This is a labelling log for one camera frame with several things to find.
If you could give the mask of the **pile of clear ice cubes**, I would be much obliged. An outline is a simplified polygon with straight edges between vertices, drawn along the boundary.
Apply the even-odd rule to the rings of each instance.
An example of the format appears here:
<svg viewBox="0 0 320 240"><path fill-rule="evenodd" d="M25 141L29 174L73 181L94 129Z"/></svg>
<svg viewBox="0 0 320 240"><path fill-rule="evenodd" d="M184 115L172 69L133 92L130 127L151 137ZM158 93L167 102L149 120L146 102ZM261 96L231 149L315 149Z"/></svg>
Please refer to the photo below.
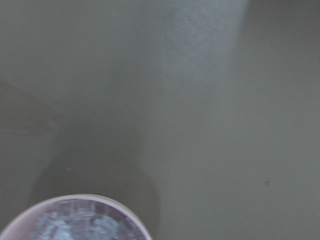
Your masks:
<svg viewBox="0 0 320 240"><path fill-rule="evenodd" d="M133 220L89 199L61 200L36 220L28 240L144 240Z"/></svg>

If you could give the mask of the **pink bowl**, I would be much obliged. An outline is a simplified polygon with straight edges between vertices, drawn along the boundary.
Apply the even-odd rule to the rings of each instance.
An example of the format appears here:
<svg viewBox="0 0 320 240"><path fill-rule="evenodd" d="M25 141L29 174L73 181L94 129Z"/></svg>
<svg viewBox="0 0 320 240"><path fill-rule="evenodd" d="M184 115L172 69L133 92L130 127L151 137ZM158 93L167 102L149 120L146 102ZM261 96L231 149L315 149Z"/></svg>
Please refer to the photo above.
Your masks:
<svg viewBox="0 0 320 240"><path fill-rule="evenodd" d="M65 201L65 200L71 200L71 199L93 200L93 201L97 201L97 202L109 205L119 210L129 218L131 218L132 221L139 227L139 229L144 234L145 240L152 239L145 225L137 217L137 215L134 214L130 209L128 209L123 204L111 198L100 196L100 195L94 195L94 194L66 195L66 196L55 197L55 198L42 201L28 208L27 210L22 212L20 215L18 215L13 221L11 221L5 227L5 229L0 233L0 238L2 240L28 240L27 237L29 233L31 233L31 231L33 230L37 219L49 207L53 206L53 204L57 203L58 201Z"/></svg>

